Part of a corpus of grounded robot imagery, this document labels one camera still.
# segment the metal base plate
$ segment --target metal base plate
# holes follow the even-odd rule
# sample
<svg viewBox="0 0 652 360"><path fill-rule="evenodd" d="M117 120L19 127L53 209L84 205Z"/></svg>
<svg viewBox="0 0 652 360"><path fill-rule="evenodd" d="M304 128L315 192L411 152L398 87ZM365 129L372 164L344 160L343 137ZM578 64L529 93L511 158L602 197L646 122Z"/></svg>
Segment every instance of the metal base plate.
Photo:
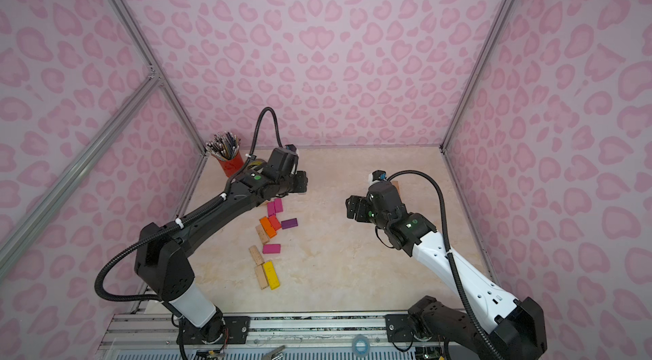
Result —
<svg viewBox="0 0 652 360"><path fill-rule="evenodd" d="M387 332L387 341L394 343L410 343L416 339L412 336L412 326L408 322L408 315L385 315L385 331ZM433 337L429 342L436 342Z"/></svg>
<svg viewBox="0 0 652 360"><path fill-rule="evenodd" d="M249 316L224 316L224 323L229 329L229 341L228 344L244 344L247 341L247 335L249 334L249 323L251 318ZM183 344L205 344L201 340L201 335L198 333L198 329L186 327L186 332L182 334ZM211 342L210 344L223 344L224 336L221 336L217 341Z"/></svg>

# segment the black cable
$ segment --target black cable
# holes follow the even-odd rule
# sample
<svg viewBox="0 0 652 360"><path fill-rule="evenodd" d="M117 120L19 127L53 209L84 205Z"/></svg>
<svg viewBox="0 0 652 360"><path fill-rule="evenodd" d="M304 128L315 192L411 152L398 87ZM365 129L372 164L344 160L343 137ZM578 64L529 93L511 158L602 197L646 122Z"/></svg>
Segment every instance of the black cable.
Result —
<svg viewBox="0 0 652 360"><path fill-rule="evenodd" d="M229 194L231 190L231 182L233 181L233 178L235 178L236 175L240 174L245 168L249 165L251 162L251 158L254 155L254 151L256 150L256 142L258 140L258 132L260 130L260 124L263 121L263 117L265 116L266 112L271 112L272 113L272 118L274 120L274 130L276 131L276 142L278 143L279 147L283 147L283 144L281 143L281 136L278 132L278 120L276 119L276 113L274 110L270 107L265 107L263 110L260 112L258 115L258 120L256 122L256 129L254 130L254 137L251 143L251 150L249 151L249 157L247 158L247 162L242 165L242 167L234 173L229 179L226 181L226 186L224 187L224 193ZM181 222L184 224L184 226L188 226L193 223L193 221L197 220L200 217L203 217L206 213L212 211L213 209L217 208L222 202L224 201L223 198L221 197L216 197L214 200L209 201L208 203L202 205L200 208L190 212L189 214L185 215L182 219ZM140 248L141 246L148 244L152 241L158 240L159 238L167 235L174 233L176 231L179 231L181 228L178 224L174 224L166 228L165 230L159 231L156 234L152 234L149 237L146 237L135 244L131 245L127 249L123 250L120 254L117 256L113 257L97 274L97 277L95 278L95 293L97 293L97 296L100 298L107 300L107 301L112 301L112 302L131 302L131 301L161 301L161 298L157 295L153 294L142 294L142 295L114 295L104 289L104 279L106 278L106 275L109 273L111 268L115 267L117 263L119 263L123 258Z"/></svg>
<svg viewBox="0 0 652 360"><path fill-rule="evenodd" d="M183 328L185 327L185 323L186 318L179 319L179 335L177 336L177 340L179 341L179 353L181 354L182 360L188 360L186 348L183 347L183 332L185 332Z"/></svg>
<svg viewBox="0 0 652 360"><path fill-rule="evenodd" d="M387 247L388 249L394 249L394 247L392 247L391 245L385 244L385 242L380 239L380 235L378 235L378 227L376 227L376 237L378 238L378 241L380 241L385 247Z"/></svg>
<svg viewBox="0 0 652 360"><path fill-rule="evenodd" d="M485 330L482 328L482 326L480 326L480 322L478 322L478 318L475 316L475 313L473 313L473 308L469 303L469 299L466 297L464 286L461 284L460 273L457 271L457 265L455 265L455 258L453 257L451 251L451 243L448 237L448 225L446 223L446 207L444 205L444 194L441 192L439 185L437 184L437 182L435 182L433 178L418 170L411 170L411 169L401 170L400 172L396 172L392 176L388 177L386 180L392 181L392 179L394 179L395 177L406 175L406 174L418 175L425 178L427 181L430 182L430 184L437 191L437 196L439 197L439 211L441 213L441 235L444 238L444 248L446 249L446 258L448 258L448 262L451 266L452 278L455 281L455 287L457 288L457 293L460 296L460 300L462 305L464 306L466 315L469 317L474 328L480 335L480 339L485 344L487 350L496 358L496 360L504 360L503 356L501 356L498 350L496 350L493 344L489 341L489 338L487 337Z"/></svg>
<svg viewBox="0 0 652 360"><path fill-rule="evenodd" d="M396 343L394 343L394 342L392 342L392 345L394 345L394 348L397 349L399 352L406 353L408 350L410 350L412 348L412 345L414 344L414 335L412 334L412 331L410 331L409 329L401 328L401 329L397 329L397 330L394 331L394 333L392 334L392 338L394 337L394 335L396 333L398 333L400 331L408 331L408 332L410 332L410 336L412 336L412 338L410 340L410 345L407 348L404 348L404 349L396 346Z"/></svg>
<svg viewBox="0 0 652 360"><path fill-rule="evenodd" d="M283 144L281 143L281 136L278 131L278 120L276 119L276 112L274 112L274 110L271 107L265 107L263 108L262 111L260 111L260 114L258 115L258 120L256 121L256 128L254 129L254 136L251 141L251 148L249 150L249 156L247 157L247 161L244 162L242 167L240 167L240 169L238 169L237 172L235 172L233 175L231 175L231 177L226 179L226 185L224 186L223 193L226 194L227 197L229 192L231 191L231 184L234 178L240 175L240 173L242 173L249 166L249 163L251 163L251 160L254 157L254 152L256 151L256 142L258 141L258 132L260 131L260 124L263 121L263 117L265 116L266 112L268 111L272 113L272 119L274 120L276 143L278 144L279 147L283 147ZM188 213L187 215L185 215L184 217L182 217L181 221L183 222L184 225L190 225L198 218L206 215L206 213L216 209L220 204L222 204L223 201L224 199L222 199L221 197L216 197L215 199L207 202L206 204L202 205L198 209L195 209L190 213Z"/></svg>
<svg viewBox="0 0 652 360"><path fill-rule="evenodd" d="M444 352L444 359L446 359L446 360L452 360L451 359L451 352L449 351L449 347L448 347L450 342L451 342L450 340L444 338L444 351L443 352Z"/></svg>
<svg viewBox="0 0 652 360"><path fill-rule="evenodd" d="M161 298L159 298L158 295L153 295L149 293L143 295L113 295L112 293L104 289L104 279L106 278L106 275L109 274L111 268L115 267L117 263L119 263L123 258L128 256L135 250L138 250L141 246L146 245L152 241L158 240L159 238L164 237L167 234L171 234L177 231L179 231L179 225L176 223L171 224L169 227L160 230L159 232L152 234L149 237L145 237L142 240L136 242L135 244L132 244L130 247L127 247L125 250L123 250L120 254L111 258L111 260L108 263L106 263L106 265L100 270L100 272L97 274L97 277L95 278L95 293L97 293L97 296L104 299L105 301L111 301L111 302L133 302L133 301L148 301L148 300L161 301Z"/></svg>

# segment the pencil holder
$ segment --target pencil holder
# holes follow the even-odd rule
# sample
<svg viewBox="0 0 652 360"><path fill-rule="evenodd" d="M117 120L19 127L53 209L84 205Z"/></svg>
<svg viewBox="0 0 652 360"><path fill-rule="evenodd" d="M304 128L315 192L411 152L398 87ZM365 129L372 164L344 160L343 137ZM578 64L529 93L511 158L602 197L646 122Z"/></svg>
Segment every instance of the pencil holder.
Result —
<svg viewBox="0 0 652 360"><path fill-rule="evenodd" d="M239 151L232 160L225 161L217 159L217 161L220 163L222 169L224 170L226 177L231 177L235 172L242 168L243 164L245 164L245 161L242 160L242 156L240 155Z"/></svg>

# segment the natural wood block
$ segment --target natural wood block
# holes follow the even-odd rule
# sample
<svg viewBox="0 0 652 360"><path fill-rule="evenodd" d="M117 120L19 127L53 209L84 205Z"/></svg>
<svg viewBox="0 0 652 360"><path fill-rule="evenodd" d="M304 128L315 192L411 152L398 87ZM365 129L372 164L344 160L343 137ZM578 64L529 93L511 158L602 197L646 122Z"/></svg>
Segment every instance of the natural wood block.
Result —
<svg viewBox="0 0 652 360"><path fill-rule="evenodd" d="M396 191L398 192L398 197L401 197L401 189L398 188L398 182L396 180L392 180L392 185L396 187Z"/></svg>
<svg viewBox="0 0 652 360"><path fill-rule="evenodd" d="M269 242L269 236L265 232L265 229L263 229L263 226L261 226L260 224L257 225L256 232L258 233L258 237L260 237L260 241L263 243L263 245Z"/></svg>
<svg viewBox="0 0 652 360"><path fill-rule="evenodd" d="M265 263L263 256L260 255L260 251L258 251L255 245L249 247L249 253L251 254L251 258L254 258L254 262L256 263L257 266L261 266Z"/></svg>
<svg viewBox="0 0 652 360"><path fill-rule="evenodd" d="M265 276L265 269L263 269L263 266L256 266L254 269L256 271L256 279L258 280L258 285L260 285L260 289L265 289L266 287L269 286L267 283L267 277Z"/></svg>

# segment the metal rail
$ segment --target metal rail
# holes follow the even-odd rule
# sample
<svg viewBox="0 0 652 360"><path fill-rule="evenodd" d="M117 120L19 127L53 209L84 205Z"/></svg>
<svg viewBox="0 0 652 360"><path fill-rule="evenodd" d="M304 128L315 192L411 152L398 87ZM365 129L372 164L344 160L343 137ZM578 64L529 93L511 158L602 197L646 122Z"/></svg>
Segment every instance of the metal rail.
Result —
<svg viewBox="0 0 652 360"><path fill-rule="evenodd" d="M113 7L113 10L115 11L122 24L125 26L126 32L134 40L134 44L138 49L138 52L145 60L145 62L149 65L151 71L157 72L161 76L163 82L163 93L166 95L167 100L172 105L172 109L177 114L177 117L181 120L182 126L185 128L188 135L192 138L192 142L203 154L204 143L201 139L201 136L199 135L199 132L197 131L197 128L192 123L192 120L188 117L188 114L181 105L181 102L179 102L177 95L174 93L174 90L172 89L172 86L165 75L165 71L159 64L159 61L154 55L154 51L149 45L147 38L145 38L145 34L140 29L138 22L136 21L134 15L131 13L129 7L126 5L125 0L108 1L111 7Z"/></svg>
<svg viewBox="0 0 652 360"><path fill-rule="evenodd" d="M495 47L499 45L500 37L502 35L503 30L505 29L505 26L507 25L507 22L509 22L509 18L511 14L514 12L514 7L516 2L517 0L501 1L500 6L498 7L498 12L495 16L495 19L493 20L491 28L489 29L489 34L487 34L485 43L482 49L480 50L480 55L478 56L478 60L473 66L473 70L471 71L471 76L469 77L467 84L464 87L464 91L461 95L460 102L457 104L457 107L455 108L455 112L453 113L451 124L449 125L448 129L446 130L446 134L444 135L444 139L441 143L442 149L448 149L449 145L451 144L452 137L454 136L456 129L460 125L461 117L464 114L464 111L466 111L471 94L475 91L476 87L478 86L478 83L480 81L480 76L485 70L485 66L489 61L489 57L493 53Z"/></svg>
<svg viewBox="0 0 652 360"><path fill-rule="evenodd" d="M57 183L48 189L45 197L18 222L16 231L0 248L0 282L23 253L37 240L54 214L75 192L77 186L95 164L102 159L104 153L113 145L113 141L129 124L157 86L160 87L159 76L157 73L152 73L122 105L120 110L104 124L102 130L86 149L61 173Z"/></svg>

